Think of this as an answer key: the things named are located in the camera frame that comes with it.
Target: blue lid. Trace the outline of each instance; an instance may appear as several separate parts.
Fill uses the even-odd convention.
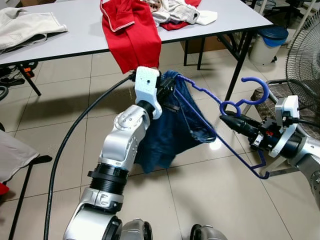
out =
[[[273,40],[287,39],[289,32],[282,26],[273,26],[262,28],[258,30],[258,33],[265,38]]]

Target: white table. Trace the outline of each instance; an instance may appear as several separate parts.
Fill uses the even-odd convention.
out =
[[[44,43],[23,47],[18,50],[0,55],[0,66],[17,65],[32,61],[45,61],[86,54],[103,53],[109,47],[102,30],[102,13],[99,8],[100,0],[73,0],[44,5],[25,7],[31,13],[53,12],[60,22],[65,24],[68,32],[50,37]],[[248,32],[247,41],[250,43],[252,32],[258,28],[271,26],[272,23],[248,7],[240,0],[202,0],[199,10],[218,12],[216,22],[206,26],[188,25],[179,30],[167,31],[158,29],[162,43],[172,43],[182,40],[203,38],[234,32]],[[241,53],[247,54],[249,43],[244,44]],[[239,59],[234,71],[231,84],[236,83],[243,59]],[[41,93],[33,82],[24,75],[33,89]]]

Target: cardboard box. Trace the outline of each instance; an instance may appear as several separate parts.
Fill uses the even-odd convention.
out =
[[[230,41],[230,38],[226,35],[224,37],[227,39],[227,41]],[[181,45],[183,50],[185,50],[185,41],[181,41]],[[188,46],[188,53],[194,54],[200,52],[200,45],[201,45],[201,38],[189,40],[189,46]],[[217,36],[209,36],[205,38],[204,43],[204,51],[214,51],[214,50],[221,50],[226,49],[226,46],[218,39]]]
[[[56,0],[20,0],[23,7],[39,5],[39,4],[50,4]]]

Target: red object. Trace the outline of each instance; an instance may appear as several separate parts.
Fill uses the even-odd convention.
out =
[[[101,0],[100,9],[104,35],[121,71],[157,68],[161,39],[149,5],[140,0]]]
[[[198,7],[199,4],[201,3],[201,0],[185,0],[185,3],[186,4],[190,4],[194,7]],[[176,29],[181,29],[185,26],[189,25],[189,23],[187,22],[180,22],[178,24],[174,24],[172,22],[169,22],[169,23],[161,23],[160,26],[163,27],[164,29],[170,31],[170,30],[176,30]]]
[[[7,192],[9,192],[9,188],[6,185],[0,183],[0,195],[6,194]]]

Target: black chair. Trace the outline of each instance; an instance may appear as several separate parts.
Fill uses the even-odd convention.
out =
[[[292,14],[294,14],[296,17],[303,18],[304,15],[300,12],[298,8],[302,6],[303,2],[310,3],[312,0],[285,0],[285,1],[289,4],[289,6],[275,6],[271,10],[268,10],[264,16],[267,18],[280,13],[285,13],[286,28],[288,28],[288,26],[290,25]]]

